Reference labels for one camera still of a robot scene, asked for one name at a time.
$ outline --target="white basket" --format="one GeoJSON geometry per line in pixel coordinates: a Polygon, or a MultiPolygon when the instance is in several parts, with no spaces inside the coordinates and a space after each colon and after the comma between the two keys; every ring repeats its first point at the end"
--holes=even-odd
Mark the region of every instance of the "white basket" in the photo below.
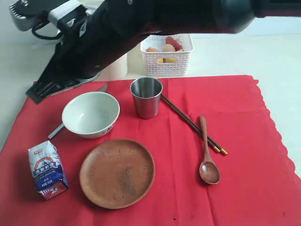
{"type": "Polygon", "coordinates": [[[193,44],[190,34],[175,34],[175,35],[151,35],[143,40],[140,45],[142,51],[143,64],[145,74],[148,76],[179,76],[187,72],[188,63],[191,52],[193,51],[193,44]],[[166,44],[165,38],[171,36],[183,46],[183,52],[146,52],[149,47],[162,50],[166,44]],[[158,59],[173,58],[177,61],[174,63],[159,63],[158,59]]]}

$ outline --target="knife blade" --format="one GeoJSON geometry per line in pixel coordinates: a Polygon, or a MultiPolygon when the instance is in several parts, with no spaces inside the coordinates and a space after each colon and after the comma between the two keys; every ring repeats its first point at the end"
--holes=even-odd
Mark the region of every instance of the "knife blade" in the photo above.
{"type": "MultiPolygon", "coordinates": [[[[108,88],[108,84],[103,85],[97,92],[105,92],[108,88]]],[[[63,128],[64,124],[59,125],[52,133],[49,134],[48,139],[52,139],[56,134],[58,134],[63,128]]]]}

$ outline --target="table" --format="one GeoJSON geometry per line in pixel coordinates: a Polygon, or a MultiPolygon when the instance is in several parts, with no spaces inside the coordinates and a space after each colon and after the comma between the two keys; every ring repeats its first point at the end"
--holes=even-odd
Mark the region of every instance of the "table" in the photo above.
{"type": "MultiPolygon", "coordinates": [[[[301,177],[301,35],[271,35],[194,39],[185,77],[249,74],[259,80],[266,106],[282,135],[288,155],[301,177]]],[[[0,46],[0,149],[24,100],[25,92],[40,76],[54,47],[0,46]]],[[[128,53],[125,79],[143,76],[139,46],[128,53]]]]}

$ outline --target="black robot arm segment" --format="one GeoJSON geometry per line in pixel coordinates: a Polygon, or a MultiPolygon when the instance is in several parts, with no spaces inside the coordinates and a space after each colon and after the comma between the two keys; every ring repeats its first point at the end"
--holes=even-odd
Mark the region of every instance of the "black robot arm segment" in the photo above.
{"type": "Polygon", "coordinates": [[[301,0],[105,0],[93,14],[77,0],[19,0],[10,8],[22,31],[51,22],[61,32],[27,91],[36,103],[93,80],[151,34],[238,33],[256,17],[301,16],[301,0]]]}

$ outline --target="chopsticks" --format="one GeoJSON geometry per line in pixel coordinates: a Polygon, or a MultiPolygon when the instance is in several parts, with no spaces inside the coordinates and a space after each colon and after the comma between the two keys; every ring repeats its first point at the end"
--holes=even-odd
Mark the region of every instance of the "chopsticks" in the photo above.
{"type": "MultiPolygon", "coordinates": [[[[181,119],[183,119],[195,132],[197,132],[201,137],[203,135],[200,127],[197,126],[184,112],[182,112],[179,108],[177,108],[170,100],[168,100],[163,94],[161,94],[161,99],[170,106],[173,111],[175,111],[181,119]]],[[[228,153],[220,147],[212,138],[208,136],[208,144],[209,146],[217,153],[221,152],[224,155],[228,153]]]]}

